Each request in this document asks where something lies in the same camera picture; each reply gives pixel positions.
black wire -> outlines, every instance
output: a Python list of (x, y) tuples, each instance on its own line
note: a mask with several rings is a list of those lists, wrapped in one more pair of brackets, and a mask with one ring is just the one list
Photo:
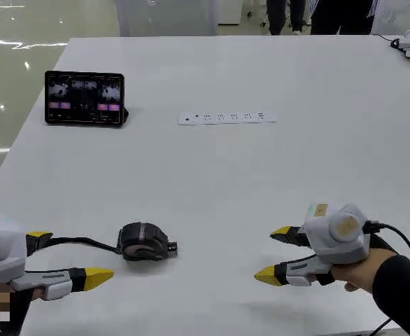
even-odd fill
[(392, 321), (392, 319), (388, 319), (386, 322), (382, 323), (379, 327), (377, 327), (371, 334), (369, 334), (368, 336), (375, 336), (377, 335), (377, 333), (379, 333), (382, 328), (384, 328), (386, 325), (388, 325), (390, 322)]
[(384, 39), (384, 40), (386, 40), (386, 41), (389, 41), (389, 42), (392, 42), (393, 40), (390, 40), (390, 39), (388, 39), (388, 38), (386, 38), (386, 37), (384, 37), (384, 36), (382, 36), (382, 35), (380, 35), (380, 34), (374, 34), (375, 36), (379, 36), (381, 39)]
[(51, 238), (49, 242), (45, 245), (45, 247), (65, 244), (65, 243), (78, 243), (78, 244), (85, 244), (97, 247), (98, 249), (103, 249), (107, 251), (111, 251), (117, 254), (120, 252), (116, 249), (116, 247), (100, 243), (99, 241), (87, 238), (87, 237), (75, 237), (75, 238), (68, 238), (68, 237), (58, 237), (58, 238)]
[(407, 237), (404, 235), (404, 233), (402, 233), (401, 231), (399, 231), (396, 227), (393, 227), (391, 225), (387, 225), (387, 224), (382, 224), (381, 223), (381, 227), (385, 228), (385, 229), (389, 229), (392, 230), (393, 232), (396, 232), (401, 238), (403, 238), (403, 240), (406, 242), (407, 246), (410, 249), (410, 241), (407, 239)]
[[(396, 227), (391, 226), (391, 225), (387, 225), (387, 224), (379, 224), (379, 228), (383, 228), (383, 229), (389, 229), (392, 230), (393, 232), (396, 232), (401, 238), (403, 238), (403, 240), (406, 242), (407, 246), (410, 249), (410, 241), (407, 239), (407, 237), (404, 235), (404, 233), (402, 233), (401, 231), (399, 231)], [(382, 323), (379, 327), (377, 327), (371, 334), (369, 334), (368, 336), (375, 336), (377, 335), (377, 333), (379, 333), (382, 328), (384, 328), (386, 325), (388, 325), (390, 322), (392, 321), (391, 318), (389, 318), (387, 321), (385, 321), (384, 323)]]

person's legs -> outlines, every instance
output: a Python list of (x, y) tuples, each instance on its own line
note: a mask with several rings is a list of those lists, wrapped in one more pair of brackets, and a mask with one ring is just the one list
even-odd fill
[(290, 0), (290, 23), (292, 24), (292, 30), (303, 30), (303, 15), (304, 7), (306, 6), (306, 0)]
[(311, 35), (335, 35), (341, 26), (341, 2), (348, 0), (320, 0), (311, 17)]
[(356, 0), (345, 3), (341, 35), (369, 35), (372, 32), (374, 16), (367, 17), (372, 0)]
[(286, 22), (286, 0), (267, 0), (267, 17), (271, 35), (281, 34)]

black cable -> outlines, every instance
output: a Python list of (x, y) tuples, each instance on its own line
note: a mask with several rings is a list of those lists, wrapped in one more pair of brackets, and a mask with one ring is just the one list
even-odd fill
[[(383, 223), (378, 223), (378, 222), (374, 222), (374, 221), (367, 221), (365, 223), (365, 229), (370, 231), (370, 233), (373, 232), (379, 232), (380, 229), (389, 229), (392, 230), (393, 232), (397, 233), (401, 238), (403, 238), (403, 240), (406, 242), (407, 246), (410, 249), (410, 241), (407, 239), (407, 237), (405, 236), (404, 233), (402, 233), (401, 231), (399, 231), (396, 227), (391, 226), (391, 225), (387, 225), (387, 224), (383, 224)], [(368, 336), (375, 336), (377, 335), (377, 333), (379, 333), (382, 328), (384, 328), (386, 325), (388, 325), (390, 322), (392, 321), (391, 318), (389, 318), (387, 321), (385, 321), (384, 323), (382, 323), (379, 327), (377, 327), (372, 333), (370, 333)]]
[(369, 334), (368, 336), (375, 336), (377, 335), (377, 333), (379, 333), (382, 328), (384, 328), (386, 325), (388, 325), (390, 322), (392, 321), (391, 318), (389, 318), (386, 322), (382, 323), (379, 327), (377, 327), (371, 334)]
[(390, 39), (388, 39), (388, 38), (386, 38), (386, 37), (384, 37), (384, 36), (382, 36), (382, 35), (380, 35), (380, 34), (374, 34), (375, 36), (379, 36), (381, 39), (384, 39), (384, 40), (386, 40), (386, 41), (389, 41), (389, 42), (392, 42), (393, 40), (390, 40)]
[(403, 240), (406, 242), (407, 246), (408, 246), (409, 249), (410, 249), (410, 241), (407, 239), (407, 237), (404, 235), (404, 233), (402, 233), (402, 232), (399, 231), (396, 227), (391, 226), (391, 225), (387, 225), (387, 224), (382, 224), (382, 223), (381, 223), (380, 226), (381, 226), (382, 228), (389, 229), (389, 230), (392, 230), (393, 232), (396, 232), (401, 238), (403, 238)]
[(93, 247), (97, 247), (98, 249), (103, 249), (107, 251), (114, 252), (116, 254), (121, 254), (116, 247), (100, 243), (99, 241), (87, 238), (87, 237), (75, 237), (75, 238), (68, 238), (68, 237), (58, 237), (58, 238), (51, 238), (49, 242), (45, 245), (45, 247), (65, 244), (65, 243), (77, 243), (77, 244), (85, 244), (90, 245)]

white power strip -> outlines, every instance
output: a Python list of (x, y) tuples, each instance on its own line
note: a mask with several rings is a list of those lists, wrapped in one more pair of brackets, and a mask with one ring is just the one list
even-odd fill
[(217, 113), (183, 113), (179, 115), (179, 125), (219, 125), (242, 123), (276, 123), (273, 112), (217, 112)]

black tape measure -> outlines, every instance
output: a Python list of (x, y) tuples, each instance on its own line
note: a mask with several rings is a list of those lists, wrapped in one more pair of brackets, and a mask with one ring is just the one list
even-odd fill
[(158, 226), (150, 223), (130, 223), (124, 226), (118, 234), (116, 247), (103, 244), (87, 237), (52, 238), (51, 232), (27, 234), (27, 255), (49, 246), (77, 243), (97, 247), (122, 255), (128, 261), (163, 260), (176, 255), (177, 242), (170, 242)]
[(125, 260), (163, 260), (169, 252), (177, 252), (177, 243), (156, 225), (150, 223), (127, 224), (118, 235), (117, 250)]

